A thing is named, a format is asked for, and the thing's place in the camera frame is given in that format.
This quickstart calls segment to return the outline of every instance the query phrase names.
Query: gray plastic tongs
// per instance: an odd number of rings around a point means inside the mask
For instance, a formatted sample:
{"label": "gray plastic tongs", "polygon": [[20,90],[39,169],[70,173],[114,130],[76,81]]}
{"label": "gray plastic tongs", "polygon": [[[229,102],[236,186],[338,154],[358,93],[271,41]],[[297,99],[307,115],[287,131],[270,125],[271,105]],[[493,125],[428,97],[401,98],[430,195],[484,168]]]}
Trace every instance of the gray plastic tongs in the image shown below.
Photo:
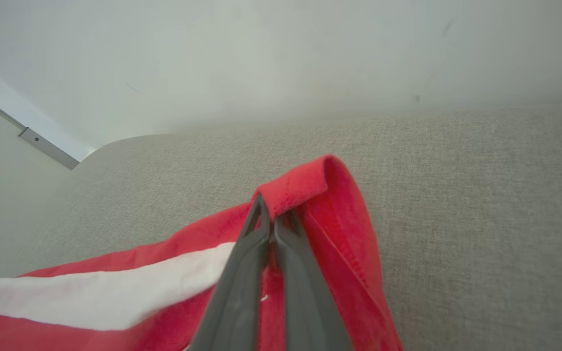
{"label": "gray plastic tongs", "polygon": [[269,250],[276,250],[283,273],[285,349],[351,351],[348,330],[301,220],[289,211],[271,225],[261,194],[253,202],[189,351],[256,350],[261,273]]}

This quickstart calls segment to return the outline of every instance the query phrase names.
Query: white stripe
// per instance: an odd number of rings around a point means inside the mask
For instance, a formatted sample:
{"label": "white stripe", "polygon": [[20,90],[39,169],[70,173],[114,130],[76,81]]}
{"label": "white stripe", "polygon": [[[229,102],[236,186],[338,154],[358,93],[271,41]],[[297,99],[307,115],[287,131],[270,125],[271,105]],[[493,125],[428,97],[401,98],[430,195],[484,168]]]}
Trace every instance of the white stripe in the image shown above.
{"label": "white stripe", "polygon": [[216,284],[234,244],[127,271],[0,278],[0,315],[97,331],[127,329]]}

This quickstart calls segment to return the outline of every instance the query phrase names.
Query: wall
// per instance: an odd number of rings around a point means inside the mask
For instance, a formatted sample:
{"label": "wall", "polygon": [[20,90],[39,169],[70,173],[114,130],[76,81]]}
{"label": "wall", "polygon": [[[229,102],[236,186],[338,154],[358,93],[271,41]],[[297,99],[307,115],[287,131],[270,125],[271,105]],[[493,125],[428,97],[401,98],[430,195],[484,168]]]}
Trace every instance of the wall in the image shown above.
{"label": "wall", "polygon": [[562,103],[557,0],[0,0],[0,78],[76,137]]}
{"label": "wall", "polygon": [[31,257],[22,257],[35,243],[21,238],[51,193],[69,176],[64,166],[17,137],[20,129],[0,116],[0,277],[33,269]]}

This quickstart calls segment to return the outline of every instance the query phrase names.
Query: gray upholstery fabric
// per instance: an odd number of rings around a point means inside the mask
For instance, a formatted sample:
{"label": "gray upholstery fabric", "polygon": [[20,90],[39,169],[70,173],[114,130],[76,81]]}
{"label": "gray upholstery fabric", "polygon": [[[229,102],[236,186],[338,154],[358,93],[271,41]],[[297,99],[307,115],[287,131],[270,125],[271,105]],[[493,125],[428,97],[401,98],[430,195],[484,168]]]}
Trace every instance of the gray upholstery fabric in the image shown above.
{"label": "gray upholstery fabric", "polygon": [[365,197],[406,349],[562,350],[562,107],[114,142],[73,171],[18,267],[163,240],[326,153]]}

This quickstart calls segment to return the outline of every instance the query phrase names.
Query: metal strip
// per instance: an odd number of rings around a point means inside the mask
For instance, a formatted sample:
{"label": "metal strip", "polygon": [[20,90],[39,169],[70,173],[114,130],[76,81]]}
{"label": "metal strip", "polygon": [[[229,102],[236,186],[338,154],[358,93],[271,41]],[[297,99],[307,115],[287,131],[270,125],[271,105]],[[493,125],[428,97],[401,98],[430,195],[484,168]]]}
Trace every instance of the metal strip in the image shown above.
{"label": "metal strip", "polygon": [[49,140],[46,140],[29,127],[25,128],[19,136],[26,142],[29,142],[29,144],[36,147],[36,149],[39,149],[43,153],[47,154],[47,156],[53,158],[57,162],[60,162],[68,169],[74,169],[75,166],[80,164],[78,160],[75,160],[75,158],[71,157],[54,144],[51,144]]}

